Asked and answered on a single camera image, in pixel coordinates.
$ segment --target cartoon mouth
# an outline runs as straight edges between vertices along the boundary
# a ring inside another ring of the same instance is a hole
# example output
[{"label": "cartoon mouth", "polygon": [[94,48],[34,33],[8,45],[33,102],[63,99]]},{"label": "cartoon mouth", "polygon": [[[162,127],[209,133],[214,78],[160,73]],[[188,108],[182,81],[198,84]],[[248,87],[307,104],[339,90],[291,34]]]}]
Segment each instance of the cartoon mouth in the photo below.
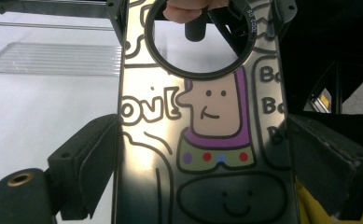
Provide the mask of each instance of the cartoon mouth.
[{"label": "cartoon mouth", "polygon": [[222,205],[224,207],[225,212],[228,213],[228,215],[230,215],[231,217],[243,217],[243,216],[248,215],[248,213],[251,211],[251,206],[250,205],[248,205],[247,208],[243,212],[240,212],[240,213],[231,211],[228,208],[226,203],[223,203]]},{"label": "cartoon mouth", "polygon": [[209,119],[219,119],[219,115],[208,114],[205,112],[206,109],[207,109],[207,106],[205,106],[204,109],[202,110],[201,119],[203,119],[204,117],[207,117]]}]

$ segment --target cartoon character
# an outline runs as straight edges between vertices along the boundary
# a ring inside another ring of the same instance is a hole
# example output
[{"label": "cartoon character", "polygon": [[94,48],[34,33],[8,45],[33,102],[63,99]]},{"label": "cartoon character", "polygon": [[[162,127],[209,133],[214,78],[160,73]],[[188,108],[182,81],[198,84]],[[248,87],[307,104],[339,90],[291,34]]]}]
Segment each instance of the cartoon character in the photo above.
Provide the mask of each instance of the cartoon character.
[{"label": "cartoon character", "polygon": [[220,164],[228,169],[255,164],[243,68],[217,80],[187,80],[177,101],[191,111],[190,127],[178,145],[180,170],[211,172]]}]

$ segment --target black handle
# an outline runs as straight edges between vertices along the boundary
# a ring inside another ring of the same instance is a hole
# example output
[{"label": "black handle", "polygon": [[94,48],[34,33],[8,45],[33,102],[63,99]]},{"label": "black handle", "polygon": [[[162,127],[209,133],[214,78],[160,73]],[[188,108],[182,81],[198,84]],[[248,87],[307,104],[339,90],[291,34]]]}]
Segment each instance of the black handle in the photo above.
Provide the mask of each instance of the black handle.
[{"label": "black handle", "polygon": [[207,23],[207,7],[202,9],[202,15],[185,24],[185,37],[192,42],[199,42],[205,37]]}]

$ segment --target red dot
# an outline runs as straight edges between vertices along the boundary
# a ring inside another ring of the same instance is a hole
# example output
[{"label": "red dot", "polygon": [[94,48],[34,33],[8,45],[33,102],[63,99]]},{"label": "red dot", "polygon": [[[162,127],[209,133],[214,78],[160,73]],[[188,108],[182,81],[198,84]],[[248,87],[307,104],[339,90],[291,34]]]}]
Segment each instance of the red dot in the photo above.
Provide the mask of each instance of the red dot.
[{"label": "red dot", "polygon": [[245,152],[241,152],[241,153],[239,154],[239,159],[240,159],[241,161],[247,161],[247,160],[248,160],[248,155],[247,155],[247,153],[245,153]]},{"label": "red dot", "polygon": [[211,160],[211,153],[209,153],[209,152],[204,153],[203,154],[203,159],[205,161],[210,161]]}]

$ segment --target colored dot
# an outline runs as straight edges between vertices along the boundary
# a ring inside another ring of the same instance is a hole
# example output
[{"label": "colored dot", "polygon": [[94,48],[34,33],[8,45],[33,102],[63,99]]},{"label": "colored dot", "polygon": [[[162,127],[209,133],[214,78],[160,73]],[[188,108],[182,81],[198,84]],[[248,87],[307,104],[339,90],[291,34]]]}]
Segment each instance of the colored dot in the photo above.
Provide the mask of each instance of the colored dot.
[{"label": "colored dot", "polygon": [[226,162],[227,157],[224,154],[218,154],[216,155],[216,162]]},{"label": "colored dot", "polygon": [[190,154],[189,152],[185,153],[183,160],[185,164],[190,164],[192,162],[192,154]]},{"label": "colored dot", "polygon": [[241,153],[239,154],[239,159],[240,159],[241,161],[247,161],[247,160],[248,160],[248,155],[247,155],[247,153],[245,153],[245,152],[241,152]]},{"label": "colored dot", "polygon": [[204,161],[210,161],[211,160],[211,153],[206,152],[203,154],[203,160]]}]

